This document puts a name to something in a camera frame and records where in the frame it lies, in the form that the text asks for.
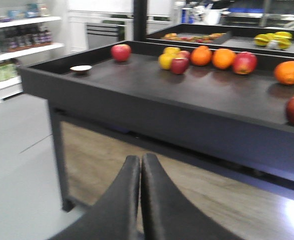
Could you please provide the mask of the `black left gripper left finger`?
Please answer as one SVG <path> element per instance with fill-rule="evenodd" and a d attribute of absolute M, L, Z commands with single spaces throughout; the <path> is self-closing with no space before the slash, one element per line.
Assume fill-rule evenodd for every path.
<path fill-rule="evenodd" d="M 140 160 L 129 155 L 112 184 L 77 221 L 53 240 L 136 240 Z"/>

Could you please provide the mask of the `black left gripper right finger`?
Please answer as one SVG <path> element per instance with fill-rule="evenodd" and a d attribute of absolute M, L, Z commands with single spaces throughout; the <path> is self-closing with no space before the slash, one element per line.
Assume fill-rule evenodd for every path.
<path fill-rule="evenodd" d="M 142 157 L 141 210 L 147 240 L 239 239 L 190 202 L 153 153 Z"/>

